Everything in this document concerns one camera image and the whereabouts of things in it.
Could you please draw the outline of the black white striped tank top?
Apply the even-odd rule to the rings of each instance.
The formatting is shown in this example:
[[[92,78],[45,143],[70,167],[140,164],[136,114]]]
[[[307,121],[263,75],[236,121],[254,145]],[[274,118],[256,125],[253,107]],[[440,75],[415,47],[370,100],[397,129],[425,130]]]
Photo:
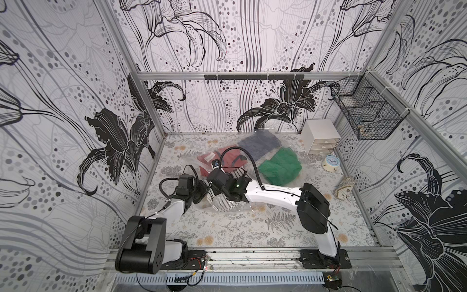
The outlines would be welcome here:
[[[238,178],[238,177],[240,177],[240,172],[235,171],[231,175],[233,175],[234,178]],[[210,190],[207,193],[208,202],[218,212],[231,211],[231,210],[235,209],[239,204],[243,203],[243,201],[241,201],[241,202],[229,201],[229,200],[226,199],[226,197],[223,194],[214,195],[213,190],[210,187],[210,183],[207,180],[206,180],[206,182],[208,183],[209,188],[210,188]]]

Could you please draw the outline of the red garment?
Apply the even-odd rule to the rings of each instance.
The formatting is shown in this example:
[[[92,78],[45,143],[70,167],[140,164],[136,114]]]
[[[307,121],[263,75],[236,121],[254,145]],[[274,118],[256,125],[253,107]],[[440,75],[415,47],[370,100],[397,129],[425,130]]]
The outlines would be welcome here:
[[[199,162],[199,170],[202,176],[207,177],[213,170],[213,162],[221,158],[222,153],[229,148],[219,148],[209,153],[197,156]],[[239,168],[244,167],[248,163],[248,158],[239,150],[233,149],[223,155],[221,166],[226,173],[231,173]]]

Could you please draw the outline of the clear plastic vacuum bag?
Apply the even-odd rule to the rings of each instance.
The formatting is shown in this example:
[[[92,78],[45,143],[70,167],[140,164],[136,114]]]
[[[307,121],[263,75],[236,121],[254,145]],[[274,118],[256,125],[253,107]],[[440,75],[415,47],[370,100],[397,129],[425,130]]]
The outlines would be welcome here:
[[[223,155],[225,155],[228,151],[230,150],[233,150],[233,149],[239,149],[247,158],[248,158],[248,163],[247,165],[245,165],[244,167],[242,168],[239,168],[238,170],[236,171],[239,171],[240,172],[240,176],[247,176],[249,178],[252,178],[253,180],[257,180],[257,181],[260,181],[260,183],[262,184],[269,184],[269,182],[265,179],[265,177],[259,172],[259,166],[264,162],[266,161],[267,159],[271,159],[281,148],[289,148],[289,147],[285,147],[282,146],[279,147],[279,148],[276,148],[274,149],[273,151],[269,152],[268,154],[266,154],[265,156],[263,156],[262,158],[260,158],[258,161],[254,161],[252,156],[250,155],[250,153],[245,150],[244,148],[242,147],[239,147],[238,146],[238,142],[234,142],[234,143],[230,143],[230,144],[227,144],[225,145],[224,147],[221,147],[221,148],[225,148],[225,147],[228,147],[229,148],[227,150],[225,150],[222,155],[221,155],[221,158],[219,160],[216,160],[213,162],[213,170],[216,169],[216,168],[219,168],[221,170],[223,170],[223,167],[221,166],[221,159],[223,157]],[[216,150],[216,149],[219,149],[219,147],[217,148],[214,148],[208,152],[205,152],[205,153],[209,153],[213,150]],[[188,174],[188,175],[196,175],[199,180],[203,180],[205,181],[205,183],[208,185],[208,183],[206,182],[207,180],[207,177],[205,176],[202,176],[201,175],[201,172],[199,170],[199,162],[197,161],[197,156],[191,158],[189,160],[189,163],[187,165],[187,170],[183,171],[182,174]]]

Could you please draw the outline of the green knit garment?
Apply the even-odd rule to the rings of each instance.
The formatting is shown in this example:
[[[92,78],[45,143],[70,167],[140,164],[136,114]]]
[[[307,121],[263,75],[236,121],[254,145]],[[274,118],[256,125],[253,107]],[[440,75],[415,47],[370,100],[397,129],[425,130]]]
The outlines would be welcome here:
[[[259,166],[259,172],[269,184],[285,186],[300,174],[302,165],[296,153],[290,148],[281,148],[271,159]]]

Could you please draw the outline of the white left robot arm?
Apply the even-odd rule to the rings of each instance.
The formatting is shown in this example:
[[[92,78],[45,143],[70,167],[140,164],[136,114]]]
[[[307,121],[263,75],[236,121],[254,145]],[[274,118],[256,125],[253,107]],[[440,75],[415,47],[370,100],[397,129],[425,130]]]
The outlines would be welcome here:
[[[179,220],[193,203],[199,203],[207,193],[207,185],[196,175],[182,174],[166,178],[178,185],[161,210],[149,216],[132,216],[126,224],[123,239],[115,259],[115,269],[121,273],[156,274],[160,270],[202,270],[206,264],[204,250],[190,251],[186,241],[168,239],[167,226]]]

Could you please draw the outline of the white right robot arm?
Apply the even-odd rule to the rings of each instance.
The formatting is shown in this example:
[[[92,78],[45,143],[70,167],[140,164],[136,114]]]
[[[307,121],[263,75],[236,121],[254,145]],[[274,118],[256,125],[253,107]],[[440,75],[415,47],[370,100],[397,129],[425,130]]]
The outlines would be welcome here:
[[[221,169],[214,169],[207,177],[214,192],[236,203],[266,203],[294,211],[302,227],[314,234],[321,255],[336,258],[339,252],[329,221],[330,204],[312,185],[302,187],[281,187],[262,184],[247,176],[233,177]]]

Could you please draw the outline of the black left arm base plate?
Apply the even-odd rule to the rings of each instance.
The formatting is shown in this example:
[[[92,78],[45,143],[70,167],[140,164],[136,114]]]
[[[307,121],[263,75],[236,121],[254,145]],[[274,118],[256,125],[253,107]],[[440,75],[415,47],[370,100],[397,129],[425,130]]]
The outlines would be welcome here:
[[[203,270],[207,263],[205,250],[183,251],[178,260],[162,264],[161,270]]]

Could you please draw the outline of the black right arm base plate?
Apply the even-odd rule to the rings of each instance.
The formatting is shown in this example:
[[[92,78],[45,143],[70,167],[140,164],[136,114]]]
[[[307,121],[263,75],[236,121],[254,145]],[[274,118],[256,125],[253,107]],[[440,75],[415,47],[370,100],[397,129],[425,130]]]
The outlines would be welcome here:
[[[334,257],[321,254],[317,249],[300,250],[299,262],[305,269],[351,269],[351,262],[345,249],[339,249]]]

